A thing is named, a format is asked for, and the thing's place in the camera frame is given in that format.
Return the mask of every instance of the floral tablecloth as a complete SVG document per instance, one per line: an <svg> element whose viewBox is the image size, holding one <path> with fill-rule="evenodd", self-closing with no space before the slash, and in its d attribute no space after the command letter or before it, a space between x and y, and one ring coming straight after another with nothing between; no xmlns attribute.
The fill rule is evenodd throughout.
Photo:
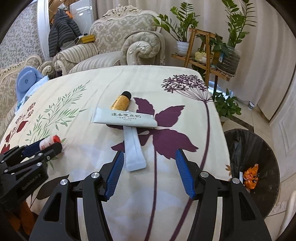
<svg viewBox="0 0 296 241"><path fill-rule="evenodd" d="M229 154L219 116L198 72L170 66L116 66L69 74L45 83L24 104L1 141L4 152L57 134L63 152L51 160L49 179L27 199L39 213L62 178L84 179L124 150L122 127L91 123L95 107L109 108L123 92L129 111L155 115L156 129L140 129L147 161L142 170L122 170L114 196L103 203L115 241L186 240L197 201L185 193L175 152L216 178L229 180ZM78 214L83 219L82 202ZM217 227L221 224L221 199ZM87 240L80 221L82 240ZM218 240L219 231L214 240Z"/></svg>

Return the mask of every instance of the white refrigerator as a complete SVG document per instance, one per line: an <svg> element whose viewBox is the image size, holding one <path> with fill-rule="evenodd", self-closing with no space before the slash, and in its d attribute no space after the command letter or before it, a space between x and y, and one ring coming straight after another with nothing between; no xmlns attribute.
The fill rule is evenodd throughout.
<svg viewBox="0 0 296 241"><path fill-rule="evenodd" d="M90 27L94 22L92 0L80 0L70 5L73 20L78 25L81 34L89 34Z"/></svg>

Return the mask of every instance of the trash can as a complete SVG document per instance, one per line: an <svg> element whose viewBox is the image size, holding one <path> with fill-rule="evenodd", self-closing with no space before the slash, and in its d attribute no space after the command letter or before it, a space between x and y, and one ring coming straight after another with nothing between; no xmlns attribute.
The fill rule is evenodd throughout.
<svg viewBox="0 0 296 241"><path fill-rule="evenodd" d="M275 205L279 193L279 166L269 145L255 133L233 129L224 132L230 156L232 177L239 178L239 172L245 172L256 163L258 183L250 195L266 218Z"/></svg>

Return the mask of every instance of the jacket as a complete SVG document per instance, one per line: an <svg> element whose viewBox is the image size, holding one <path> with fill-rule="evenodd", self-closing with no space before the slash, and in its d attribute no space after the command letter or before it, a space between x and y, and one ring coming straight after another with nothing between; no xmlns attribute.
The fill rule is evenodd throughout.
<svg viewBox="0 0 296 241"><path fill-rule="evenodd" d="M58 9L48 36L49 56L54 57L64 43L74 41L80 35L80 30L74 20L62 9Z"/></svg>

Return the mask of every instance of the wallpaper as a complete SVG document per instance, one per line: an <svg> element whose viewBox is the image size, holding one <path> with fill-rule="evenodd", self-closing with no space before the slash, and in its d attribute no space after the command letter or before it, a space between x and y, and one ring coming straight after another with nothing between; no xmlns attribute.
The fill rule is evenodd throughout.
<svg viewBox="0 0 296 241"><path fill-rule="evenodd" d="M37 2L26 7L0 44L0 69L37 54L44 61L37 29Z"/></svg>

